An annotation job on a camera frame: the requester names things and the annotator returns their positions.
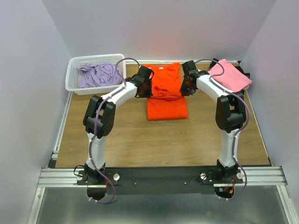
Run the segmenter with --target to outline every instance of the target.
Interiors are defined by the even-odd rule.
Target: white plastic basket
[[[66,77],[65,77],[65,88],[68,91],[74,91],[78,95],[85,94],[96,94],[103,92],[111,92],[115,90],[120,85],[111,85],[103,87],[92,87],[92,88],[79,88],[78,84],[81,80],[81,72],[77,70],[77,67],[85,66],[86,63],[100,64],[102,62],[109,62],[116,64],[119,60],[123,59],[122,54],[111,54],[111,55],[93,55],[93,56],[83,56],[74,57],[70,60],[67,66]],[[118,64],[118,69],[123,73],[123,77],[126,78],[126,63],[122,61]]]

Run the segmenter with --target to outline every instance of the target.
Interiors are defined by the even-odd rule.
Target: pink cloth
[[[239,72],[231,63],[228,63],[226,59],[220,60],[219,63],[224,67],[224,74],[222,76],[215,76],[213,79],[233,92],[249,88],[249,85],[252,83],[249,78]],[[209,70],[210,75],[220,74],[221,72],[222,68],[218,64]]]

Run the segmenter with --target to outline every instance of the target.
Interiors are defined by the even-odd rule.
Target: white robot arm
[[[120,89],[122,89],[121,92],[119,92],[118,94],[112,96],[113,93],[119,91]],[[135,97],[136,94],[137,94],[137,86],[135,86],[133,83],[128,82],[126,84],[126,86],[124,86],[124,84],[122,84],[121,86],[119,86],[114,91],[102,96],[101,99],[109,98],[107,100],[107,103],[110,103],[111,105],[112,104],[115,105],[115,109],[117,109],[120,105],[122,105],[128,99],[131,99],[131,98]],[[112,128],[112,125],[113,124],[109,124],[107,126],[107,128],[108,129]],[[87,136],[88,136],[89,142],[91,142],[92,138],[94,136],[94,133],[92,133],[92,132],[87,133]],[[92,147],[93,160],[94,160],[95,164],[97,164],[98,169],[101,169],[105,165],[104,152],[105,152],[106,138],[107,138],[106,136],[101,136],[100,138],[98,138],[98,137],[95,138],[93,143],[92,143],[92,146],[91,146]],[[89,154],[88,154],[86,164],[88,165],[88,167],[94,169],[94,167],[91,163]]]
[[[230,95],[231,90],[220,83],[212,83],[211,76],[206,71],[196,68],[194,61],[182,64],[184,81],[180,92],[183,96],[193,95],[197,89],[205,92],[217,103],[216,123],[221,129],[221,153],[217,166],[225,178],[237,172],[236,162],[239,129],[246,121],[245,106],[235,97]]]
[[[101,169],[105,165],[104,151],[106,136],[111,132],[114,124],[115,110],[127,100],[138,96],[140,98],[147,98],[151,96],[151,74],[154,72],[141,66],[138,73],[132,78],[126,79],[126,83],[119,86],[114,91],[103,95],[101,97],[93,96],[89,102],[83,124],[86,127],[89,144],[91,144],[91,154],[93,161],[97,165],[98,169]],[[101,102],[104,101],[103,106],[100,108],[103,110],[102,115],[99,115],[97,120],[97,133],[94,138],[94,126],[96,111],[99,108]],[[94,166],[91,162],[90,155],[86,161],[86,165],[94,170]]]

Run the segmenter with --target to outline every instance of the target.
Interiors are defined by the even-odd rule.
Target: purple clothing
[[[99,65],[87,63],[85,67],[78,67],[82,72],[79,88],[118,85],[122,83],[121,77],[115,72],[115,65],[102,62]]]

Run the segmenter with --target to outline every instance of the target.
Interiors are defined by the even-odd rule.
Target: white enclosure
[[[40,0],[2,2],[0,20],[0,223],[22,224],[53,150],[70,55]]]
[[[275,0],[43,0],[72,57],[241,60]]]
[[[277,0],[241,66],[271,161],[283,166],[287,190],[299,211],[299,1]]]
[[[226,58],[251,73],[271,161],[299,212],[297,0],[28,0],[0,7],[0,220],[27,223],[68,92],[71,57]]]

